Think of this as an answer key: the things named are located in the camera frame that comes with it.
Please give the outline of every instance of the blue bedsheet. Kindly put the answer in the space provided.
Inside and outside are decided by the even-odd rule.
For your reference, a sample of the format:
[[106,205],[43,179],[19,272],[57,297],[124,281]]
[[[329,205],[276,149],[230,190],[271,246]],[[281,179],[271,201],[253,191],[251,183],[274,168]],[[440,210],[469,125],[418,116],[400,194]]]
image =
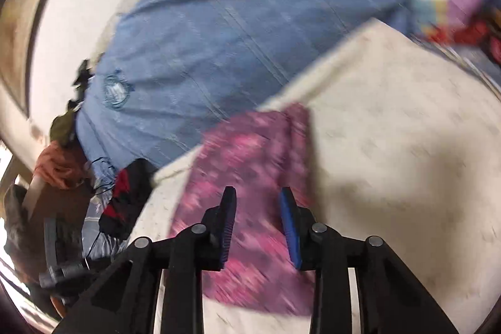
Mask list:
[[[279,92],[369,18],[407,33],[407,3],[140,0],[122,16],[78,115],[85,154],[116,169],[137,157],[166,165],[217,122]],[[99,163],[94,170],[106,181]]]

